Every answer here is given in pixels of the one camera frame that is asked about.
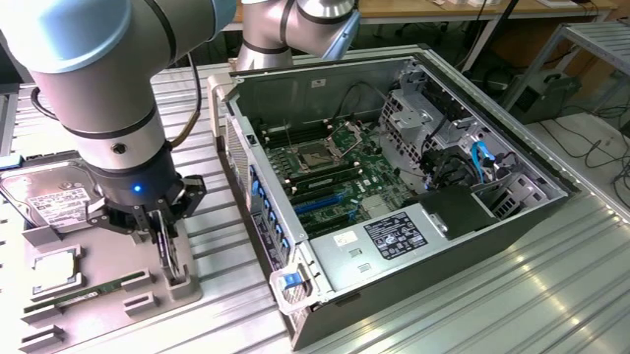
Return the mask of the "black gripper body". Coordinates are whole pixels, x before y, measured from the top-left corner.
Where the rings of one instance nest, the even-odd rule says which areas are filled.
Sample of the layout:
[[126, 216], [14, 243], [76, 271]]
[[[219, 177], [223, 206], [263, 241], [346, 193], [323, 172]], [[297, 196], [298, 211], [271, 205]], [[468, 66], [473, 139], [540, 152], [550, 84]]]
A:
[[159, 200], [165, 204], [173, 202], [185, 189], [169, 147], [162, 147], [137, 167], [107, 170], [91, 166], [91, 174], [104, 198], [123, 209], [142, 207], [153, 211], [158, 209]]

